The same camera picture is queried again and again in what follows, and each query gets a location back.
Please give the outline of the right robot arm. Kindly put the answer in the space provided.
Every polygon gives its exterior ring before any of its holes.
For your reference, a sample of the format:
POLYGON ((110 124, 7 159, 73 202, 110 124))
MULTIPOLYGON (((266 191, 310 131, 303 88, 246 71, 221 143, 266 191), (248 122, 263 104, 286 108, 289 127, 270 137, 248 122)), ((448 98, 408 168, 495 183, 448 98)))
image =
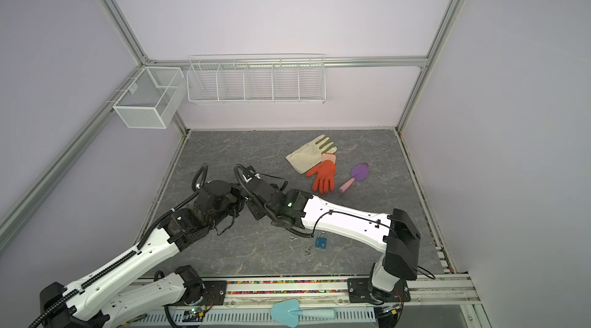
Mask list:
POLYGON ((298 237, 315 237, 328 232, 364 243, 380 252, 372 265, 367 291, 360 298, 368 303, 385 303, 389 297, 409 301, 409 281, 417 279, 421 233, 409 214, 393 209, 389 214, 355 210, 330 203, 301 190, 289 190, 263 180, 243 166, 234 168, 235 177, 252 215, 268 217, 271 224, 298 237))

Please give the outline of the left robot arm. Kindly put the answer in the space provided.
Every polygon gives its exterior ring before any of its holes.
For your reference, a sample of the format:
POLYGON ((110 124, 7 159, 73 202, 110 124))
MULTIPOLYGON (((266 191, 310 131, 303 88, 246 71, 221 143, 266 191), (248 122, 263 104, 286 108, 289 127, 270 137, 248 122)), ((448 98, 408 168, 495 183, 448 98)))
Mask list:
POLYGON ((117 327, 159 306, 197 303, 206 288, 191 266, 134 291, 127 288, 165 260, 181 253, 211 232, 223 234, 223 220, 236 220, 250 195, 241 165, 236 183, 206 180, 203 165, 192 182, 192 194, 155 220, 138 243, 105 266, 66 285, 52 283, 39 295, 40 314, 33 327, 117 327))

